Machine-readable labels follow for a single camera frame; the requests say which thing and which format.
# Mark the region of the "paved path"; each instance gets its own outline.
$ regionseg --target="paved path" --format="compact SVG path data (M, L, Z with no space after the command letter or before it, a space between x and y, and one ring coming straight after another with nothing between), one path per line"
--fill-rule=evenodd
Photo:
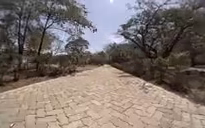
M0 94L0 128L205 128L205 107L110 66Z

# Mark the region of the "paving brick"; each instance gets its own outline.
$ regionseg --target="paving brick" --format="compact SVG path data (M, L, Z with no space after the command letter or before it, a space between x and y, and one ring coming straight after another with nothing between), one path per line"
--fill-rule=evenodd
M45 117L45 111L44 109L38 109L37 110L37 117Z
M65 125L69 123L68 118L66 117L65 114L58 114L57 118L58 118L60 125Z
M35 115L28 115L25 117L26 128L35 128Z
M101 128L116 128L112 123L104 124Z
M96 112L91 111L91 110L87 111L87 114L88 114L89 116L91 116L93 119L99 119L99 118L100 118L100 115L99 115L99 114L97 114Z
M62 128L79 128L83 127L83 123L81 121L74 121L68 125L64 125Z
M205 128L204 106L120 74L102 66L1 93L0 128Z
M54 122L56 121L56 116L46 116L44 118L37 118L39 122Z

